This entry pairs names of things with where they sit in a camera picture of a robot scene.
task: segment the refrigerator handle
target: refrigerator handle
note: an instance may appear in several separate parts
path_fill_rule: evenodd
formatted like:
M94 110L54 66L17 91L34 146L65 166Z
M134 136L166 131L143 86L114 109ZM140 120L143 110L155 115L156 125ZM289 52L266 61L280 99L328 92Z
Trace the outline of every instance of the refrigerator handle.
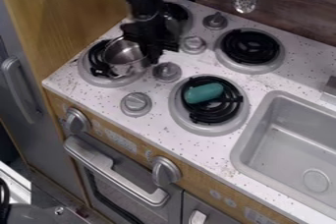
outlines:
M33 124L41 117L18 58L7 58L1 65L9 90L26 120Z

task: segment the gray sink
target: gray sink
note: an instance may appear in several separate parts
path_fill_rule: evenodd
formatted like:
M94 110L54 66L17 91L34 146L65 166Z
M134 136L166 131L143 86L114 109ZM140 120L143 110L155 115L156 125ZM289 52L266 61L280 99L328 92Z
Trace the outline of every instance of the gray sink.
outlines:
M231 152L238 171L336 219L336 113L282 91L261 101Z

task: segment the silver pot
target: silver pot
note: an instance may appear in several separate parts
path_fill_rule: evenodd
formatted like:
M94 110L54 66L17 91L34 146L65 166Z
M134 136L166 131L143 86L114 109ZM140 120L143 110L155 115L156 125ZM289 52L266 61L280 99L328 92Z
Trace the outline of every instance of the silver pot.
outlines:
M142 73L150 66L149 60L146 55L142 54L139 44L125 40L123 36L107 44L103 53L103 61L110 66L114 74L119 76Z

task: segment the refrigerator door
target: refrigerator door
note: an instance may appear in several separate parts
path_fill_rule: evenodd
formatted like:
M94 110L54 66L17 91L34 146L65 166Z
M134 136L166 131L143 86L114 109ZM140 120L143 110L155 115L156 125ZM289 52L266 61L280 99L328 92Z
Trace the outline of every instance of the refrigerator door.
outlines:
M0 0L0 118L28 164L83 199L75 170L44 105Z

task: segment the drawer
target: drawer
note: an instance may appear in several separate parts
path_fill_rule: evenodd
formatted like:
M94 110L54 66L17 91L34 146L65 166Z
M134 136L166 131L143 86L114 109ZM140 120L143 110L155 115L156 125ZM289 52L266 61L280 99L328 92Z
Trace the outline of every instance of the drawer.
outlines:
M183 224L239 224L199 198L184 192Z

